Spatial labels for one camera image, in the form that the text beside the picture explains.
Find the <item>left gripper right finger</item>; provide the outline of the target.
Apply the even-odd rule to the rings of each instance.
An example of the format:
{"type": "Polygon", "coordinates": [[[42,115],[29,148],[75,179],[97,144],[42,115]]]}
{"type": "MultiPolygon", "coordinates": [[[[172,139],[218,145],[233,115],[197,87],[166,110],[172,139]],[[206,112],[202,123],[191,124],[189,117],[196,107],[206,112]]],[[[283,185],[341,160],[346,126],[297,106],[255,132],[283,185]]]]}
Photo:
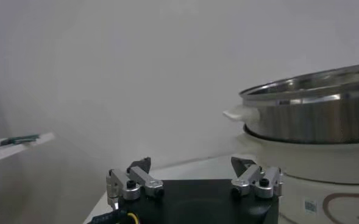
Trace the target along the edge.
{"type": "Polygon", "coordinates": [[[249,195],[270,199],[282,196],[282,170],[279,167],[267,169],[256,164],[251,159],[231,157],[231,164],[236,178],[231,180],[231,195],[235,199],[249,195]]]}

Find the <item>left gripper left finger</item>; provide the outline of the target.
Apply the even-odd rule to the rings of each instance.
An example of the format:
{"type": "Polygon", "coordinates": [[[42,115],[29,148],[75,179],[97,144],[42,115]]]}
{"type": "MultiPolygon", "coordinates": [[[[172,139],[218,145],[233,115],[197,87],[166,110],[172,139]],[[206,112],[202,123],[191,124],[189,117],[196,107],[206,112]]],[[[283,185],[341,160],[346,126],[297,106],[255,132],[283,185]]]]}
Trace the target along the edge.
{"type": "Polygon", "coordinates": [[[150,176],[151,158],[134,161],[125,170],[110,169],[106,176],[107,203],[116,210],[120,200],[137,201],[141,193],[149,198],[161,199],[164,196],[162,180],[150,176]]]}

